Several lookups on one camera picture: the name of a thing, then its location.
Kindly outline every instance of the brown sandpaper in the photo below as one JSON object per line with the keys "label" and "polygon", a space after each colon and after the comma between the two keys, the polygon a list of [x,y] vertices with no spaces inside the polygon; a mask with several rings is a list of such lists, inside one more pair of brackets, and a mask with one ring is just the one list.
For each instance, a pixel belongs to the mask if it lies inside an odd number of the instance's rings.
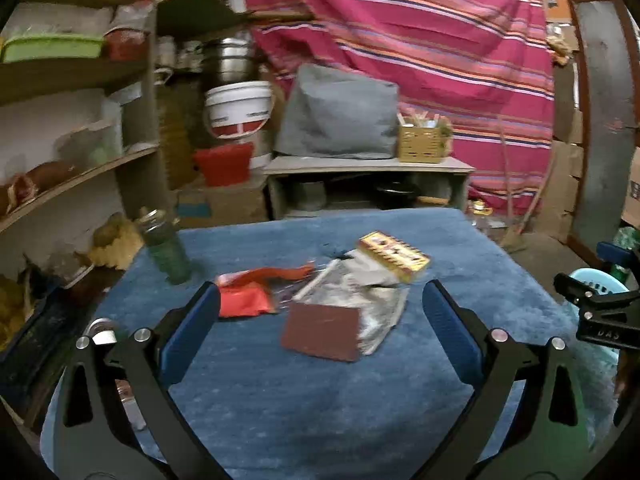
{"label": "brown sandpaper", "polygon": [[315,357],[357,361],[359,328],[359,308],[293,303],[280,344]]}

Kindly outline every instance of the light blue laundry basket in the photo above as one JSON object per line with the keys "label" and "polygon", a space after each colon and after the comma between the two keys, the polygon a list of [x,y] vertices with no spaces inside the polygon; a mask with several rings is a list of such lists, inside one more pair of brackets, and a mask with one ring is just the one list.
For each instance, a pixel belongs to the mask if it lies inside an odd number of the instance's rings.
{"label": "light blue laundry basket", "polygon": [[[589,285],[598,294],[615,294],[617,292],[628,292],[629,290],[616,278],[598,269],[590,269],[588,267],[585,269],[577,269],[569,274],[569,276],[585,285]],[[564,302],[564,306],[574,313],[575,319],[578,319],[578,307],[568,301]],[[618,350],[608,347],[602,348],[613,354],[616,359],[618,358]]]}

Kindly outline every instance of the blue tablecloth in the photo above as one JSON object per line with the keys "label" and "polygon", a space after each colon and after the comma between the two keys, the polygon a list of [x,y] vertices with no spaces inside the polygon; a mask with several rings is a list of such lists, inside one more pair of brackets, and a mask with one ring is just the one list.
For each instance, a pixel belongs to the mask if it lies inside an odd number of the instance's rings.
{"label": "blue tablecloth", "polygon": [[[354,364],[287,351],[279,339],[286,314],[216,323],[181,384],[170,393],[194,432],[237,480],[406,480],[447,433],[472,393],[458,381],[421,309],[427,280],[490,327],[519,341],[561,336],[578,361],[591,436],[613,408],[613,358],[575,341],[575,318],[460,211],[405,209],[180,232],[196,275],[171,286],[146,250],[108,294],[97,316],[129,331],[153,327],[184,305],[204,279],[260,266],[326,263],[326,247],[352,248],[382,230],[432,257],[410,287],[398,326],[372,356]],[[496,452],[522,390],[510,402],[484,455]],[[53,411],[55,402],[50,407]],[[50,461],[47,417],[43,454]],[[159,457],[148,433],[144,449]]]}

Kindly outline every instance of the door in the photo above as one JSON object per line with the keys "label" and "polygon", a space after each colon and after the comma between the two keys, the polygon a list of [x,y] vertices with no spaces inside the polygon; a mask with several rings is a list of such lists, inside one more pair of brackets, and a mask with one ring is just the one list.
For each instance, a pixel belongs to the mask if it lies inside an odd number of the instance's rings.
{"label": "door", "polygon": [[612,241],[620,226],[638,145],[638,43],[622,0],[569,1],[580,46],[584,167],[568,245],[594,266],[597,243]]}

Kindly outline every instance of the green tray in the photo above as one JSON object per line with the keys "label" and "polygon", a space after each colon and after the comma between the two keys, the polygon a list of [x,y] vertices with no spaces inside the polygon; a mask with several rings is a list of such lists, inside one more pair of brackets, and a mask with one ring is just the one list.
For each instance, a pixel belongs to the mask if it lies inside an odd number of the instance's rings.
{"label": "green tray", "polygon": [[4,42],[5,63],[46,57],[98,57],[104,38],[82,34],[34,34]]}

